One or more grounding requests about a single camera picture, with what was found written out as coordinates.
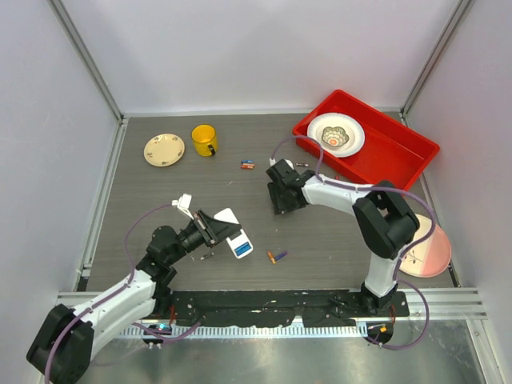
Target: white wall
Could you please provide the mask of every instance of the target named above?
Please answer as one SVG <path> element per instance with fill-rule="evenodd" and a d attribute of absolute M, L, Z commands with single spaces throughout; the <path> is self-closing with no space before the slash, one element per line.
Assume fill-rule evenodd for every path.
<path fill-rule="evenodd" d="M 512 2 L 476 1 L 410 115 L 441 152 L 426 176 L 467 285 L 512 355 Z"/>
<path fill-rule="evenodd" d="M 457 0 L 65 0 L 129 114 L 402 106 Z"/>
<path fill-rule="evenodd" d="M 2 382 L 32 383 L 26 352 L 72 288 L 114 118 L 45 1 L 0 13 Z"/>

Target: pink plate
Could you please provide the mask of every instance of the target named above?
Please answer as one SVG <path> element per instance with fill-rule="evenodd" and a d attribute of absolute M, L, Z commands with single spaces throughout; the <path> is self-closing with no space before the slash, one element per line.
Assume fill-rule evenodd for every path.
<path fill-rule="evenodd" d="M 414 235 L 414 240 L 423 237 L 429 231 L 431 223 L 425 216 L 420 214 L 416 216 L 420 227 Z M 450 264 L 450 260 L 450 240 L 441 227 L 436 225 L 432 236 L 407 252 L 400 270 L 417 278 L 432 278 L 442 273 Z"/>

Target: orange battery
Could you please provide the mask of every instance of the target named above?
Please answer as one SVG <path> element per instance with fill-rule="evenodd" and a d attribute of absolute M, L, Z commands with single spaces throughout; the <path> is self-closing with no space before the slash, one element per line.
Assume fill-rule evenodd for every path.
<path fill-rule="evenodd" d="M 274 256 L 272 255 L 272 252 L 270 252 L 269 250 L 266 252 L 266 254 L 269 255 L 269 259 L 272 261 L 272 264 L 276 264 L 277 262 L 275 261 L 275 258 Z"/>

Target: red plastic tray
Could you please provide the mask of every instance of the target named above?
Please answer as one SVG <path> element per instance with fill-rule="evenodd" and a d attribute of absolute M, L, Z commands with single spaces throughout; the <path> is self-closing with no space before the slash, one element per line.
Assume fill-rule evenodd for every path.
<path fill-rule="evenodd" d="M 300 121 L 293 128 L 293 134 L 307 135 L 311 120 L 330 112 L 351 116 L 365 131 L 365 143 L 356 154 L 336 158 L 324 152 L 324 163 L 352 182 L 376 184 L 389 180 L 397 188 L 408 190 L 439 152 L 435 142 L 342 90 L 334 91 Z M 296 142 L 313 156 L 320 155 L 311 141 L 298 138 Z"/>

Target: white plate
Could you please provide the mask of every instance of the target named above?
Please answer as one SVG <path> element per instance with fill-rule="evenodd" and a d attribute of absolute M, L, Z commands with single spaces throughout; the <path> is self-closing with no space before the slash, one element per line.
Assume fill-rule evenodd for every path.
<path fill-rule="evenodd" d="M 327 144 L 322 140 L 322 132 L 328 126 L 340 126 L 345 130 L 349 140 L 340 147 Z M 322 148 L 336 156 L 346 158 L 359 152 L 365 143 L 365 131 L 361 124 L 346 114 L 321 114 L 314 118 L 307 128 L 307 135 L 320 143 Z"/>
<path fill-rule="evenodd" d="M 175 134 L 160 134 L 144 147 L 144 159 L 152 166 L 170 166 L 182 158 L 185 143 Z"/>

